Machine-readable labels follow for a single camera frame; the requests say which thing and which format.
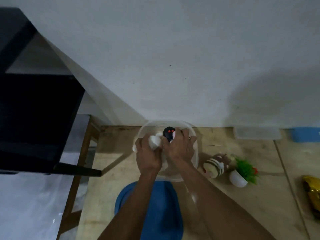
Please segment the black furniture unit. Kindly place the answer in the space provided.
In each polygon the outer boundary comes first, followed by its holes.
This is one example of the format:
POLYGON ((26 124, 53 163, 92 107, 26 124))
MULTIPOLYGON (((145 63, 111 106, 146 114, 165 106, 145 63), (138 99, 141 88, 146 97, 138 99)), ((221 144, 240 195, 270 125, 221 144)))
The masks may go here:
POLYGON ((0 7, 0 175, 101 177, 61 162, 85 89, 72 75, 7 73, 37 34, 16 7, 0 7))

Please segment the person's right forearm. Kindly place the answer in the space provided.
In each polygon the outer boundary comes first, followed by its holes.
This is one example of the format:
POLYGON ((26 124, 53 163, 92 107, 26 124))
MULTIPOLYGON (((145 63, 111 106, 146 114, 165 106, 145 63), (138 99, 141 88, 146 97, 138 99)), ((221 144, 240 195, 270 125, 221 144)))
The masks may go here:
POLYGON ((209 182, 190 162, 174 164, 212 240, 275 240, 251 214, 209 182))

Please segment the white plastic sheet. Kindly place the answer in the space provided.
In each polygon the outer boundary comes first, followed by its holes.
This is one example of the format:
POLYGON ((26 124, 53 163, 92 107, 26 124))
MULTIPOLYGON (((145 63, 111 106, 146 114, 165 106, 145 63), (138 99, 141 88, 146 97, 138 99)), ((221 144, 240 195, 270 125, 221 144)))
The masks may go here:
POLYGON ((0 240, 56 240, 73 179, 0 174, 0 240))

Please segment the gold shiny object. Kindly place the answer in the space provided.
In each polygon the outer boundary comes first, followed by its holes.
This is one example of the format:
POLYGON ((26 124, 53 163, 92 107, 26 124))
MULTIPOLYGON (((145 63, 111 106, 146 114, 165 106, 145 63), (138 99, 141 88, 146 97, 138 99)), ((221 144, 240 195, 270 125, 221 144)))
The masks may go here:
POLYGON ((311 212, 320 222, 320 178, 303 176, 302 185, 306 192, 311 212))

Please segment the brown striped plush toy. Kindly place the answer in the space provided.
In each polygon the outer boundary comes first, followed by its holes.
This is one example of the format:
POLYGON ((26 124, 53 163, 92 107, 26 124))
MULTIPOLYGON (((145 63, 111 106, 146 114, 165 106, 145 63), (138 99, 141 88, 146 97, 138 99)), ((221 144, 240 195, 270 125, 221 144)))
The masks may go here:
POLYGON ((232 160, 225 153, 217 153, 204 161, 202 172, 207 178, 217 178, 228 171, 232 160))

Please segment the person's left hand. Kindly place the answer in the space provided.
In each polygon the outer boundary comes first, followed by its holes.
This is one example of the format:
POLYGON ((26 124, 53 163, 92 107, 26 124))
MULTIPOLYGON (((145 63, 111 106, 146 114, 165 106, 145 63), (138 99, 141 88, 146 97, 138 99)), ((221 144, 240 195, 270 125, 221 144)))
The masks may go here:
MULTIPOLYGON (((150 134, 145 134, 144 137, 150 137, 150 134)), ((163 145, 155 151, 141 150, 136 152, 136 161, 141 174, 152 174, 157 176, 162 168, 162 153, 163 145)))

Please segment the black and white plush toy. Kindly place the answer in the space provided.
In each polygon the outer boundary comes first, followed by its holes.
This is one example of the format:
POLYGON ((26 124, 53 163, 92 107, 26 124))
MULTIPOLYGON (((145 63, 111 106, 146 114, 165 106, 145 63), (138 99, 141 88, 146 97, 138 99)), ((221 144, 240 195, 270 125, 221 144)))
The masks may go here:
MULTIPOLYGON (((167 127, 163 130, 163 132, 158 132, 155 135, 150 135, 148 142, 152 151, 155 151, 162 145, 162 139, 166 138, 169 143, 175 138, 175 128, 167 127)), ((162 152, 162 168, 160 171, 164 171, 168 168, 168 162, 166 161, 165 153, 162 152)))

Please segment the person's right hand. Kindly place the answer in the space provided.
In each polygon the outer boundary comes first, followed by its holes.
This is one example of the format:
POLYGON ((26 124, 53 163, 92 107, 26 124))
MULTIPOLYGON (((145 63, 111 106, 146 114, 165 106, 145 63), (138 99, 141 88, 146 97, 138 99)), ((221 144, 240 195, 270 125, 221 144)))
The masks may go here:
POLYGON ((187 165, 194 168, 191 159, 194 156, 194 145, 187 143, 177 143, 174 139, 169 143, 166 138, 162 139, 162 145, 167 158, 173 161, 177 168, 187 165))

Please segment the light blue plastic lid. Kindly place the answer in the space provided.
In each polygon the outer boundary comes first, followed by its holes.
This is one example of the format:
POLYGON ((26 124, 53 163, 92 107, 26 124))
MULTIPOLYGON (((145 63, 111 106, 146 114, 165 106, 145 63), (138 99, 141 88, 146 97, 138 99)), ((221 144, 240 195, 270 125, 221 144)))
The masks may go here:
POLYGON ((296 143, 320 143, 320 127, 296 127, 290 129, 290 135, 296 143))

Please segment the brown wooden frame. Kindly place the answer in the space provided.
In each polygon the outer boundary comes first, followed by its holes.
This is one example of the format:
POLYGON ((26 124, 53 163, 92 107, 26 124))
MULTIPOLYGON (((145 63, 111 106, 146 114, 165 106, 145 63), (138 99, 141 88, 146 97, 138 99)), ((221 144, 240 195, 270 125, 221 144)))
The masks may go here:
MULTIPOLYGON (((76 166, 84 166, 90 142, 98 142, 100 130, 96 127, 91 115, 77 114, 62 153, 62 161, 66 162, 66 156, 71 155, 75 159, 76 166)), ((82 210, 73 212, 75 199, 80 185, 81 176, 73 176, 66 205, 62 214, 56 240, 65 232, 78 226, 82 210)))

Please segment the person's left forearm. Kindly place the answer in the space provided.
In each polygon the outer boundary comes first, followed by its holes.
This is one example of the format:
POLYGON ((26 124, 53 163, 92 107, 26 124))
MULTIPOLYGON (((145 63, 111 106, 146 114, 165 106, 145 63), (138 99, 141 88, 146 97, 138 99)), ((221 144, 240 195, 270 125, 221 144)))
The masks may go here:
POLYGON ((142 170, 132 194, 97 240, 140 240, 156 176, 154 169, 142 170))

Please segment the small plant in white pot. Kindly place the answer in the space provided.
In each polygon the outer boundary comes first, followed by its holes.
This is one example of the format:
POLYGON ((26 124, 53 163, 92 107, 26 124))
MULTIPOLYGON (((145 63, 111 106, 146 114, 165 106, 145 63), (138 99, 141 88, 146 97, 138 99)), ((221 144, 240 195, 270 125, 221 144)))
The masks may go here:
POLYGON ((234 169, 229 175, 230 182, 238 188, 243 188, 248 184, 256 185, 259 176, 258 169, 246 159, 235 157, 234 162, 234 169))

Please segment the clear rectangular plastic container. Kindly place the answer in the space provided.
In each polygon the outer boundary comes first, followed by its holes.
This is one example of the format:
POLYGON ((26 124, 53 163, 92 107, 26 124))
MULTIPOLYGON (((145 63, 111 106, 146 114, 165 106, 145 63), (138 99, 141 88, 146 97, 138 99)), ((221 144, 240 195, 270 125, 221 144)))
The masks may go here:
POLYGON ((234 137, 241 140, 280 140, 281 132, 278 128, 268 126, 235 126, 234 137))

